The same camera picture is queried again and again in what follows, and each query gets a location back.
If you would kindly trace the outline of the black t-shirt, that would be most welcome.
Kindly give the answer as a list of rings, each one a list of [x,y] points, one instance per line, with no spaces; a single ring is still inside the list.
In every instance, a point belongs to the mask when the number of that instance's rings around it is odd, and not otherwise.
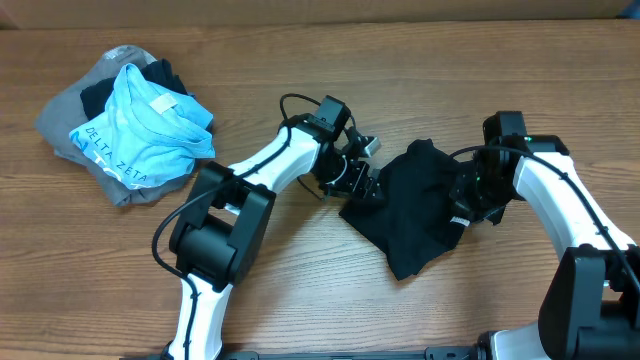
[[[339,215],[380,251],[401,281],[454,249],[477,218],[456,209],[450,197],[457,180],[474,169],[437,149],[430,139],[415,140],[382,168],[384,200],[348,201]]]

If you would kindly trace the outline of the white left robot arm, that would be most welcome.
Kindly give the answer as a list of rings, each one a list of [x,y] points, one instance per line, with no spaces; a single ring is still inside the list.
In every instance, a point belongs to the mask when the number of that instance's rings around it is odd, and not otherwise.
[[[347,116],[302,114],[284,120],[271,143],[229,167],[198,174],[187,201],[164,220],[174,227],[172,271],[182,285],[179,320],[163,359],[217,359],[232,290],[246,277],[262,244],[277,195],[311,174],[327,196],[375,200],[378,182],[368,158],[375,136],[345,125]]]

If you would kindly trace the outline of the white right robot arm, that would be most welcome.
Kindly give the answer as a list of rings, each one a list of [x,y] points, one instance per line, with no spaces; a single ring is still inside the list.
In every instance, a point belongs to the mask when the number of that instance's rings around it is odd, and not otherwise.
[[[478,338],[472,359],[636,359],[639,247],[604,213],[553,135],[497,135],[467,148],[471,167],[452,196],[456,220],[498,223],[529,204],[559,265],[538,318]]]

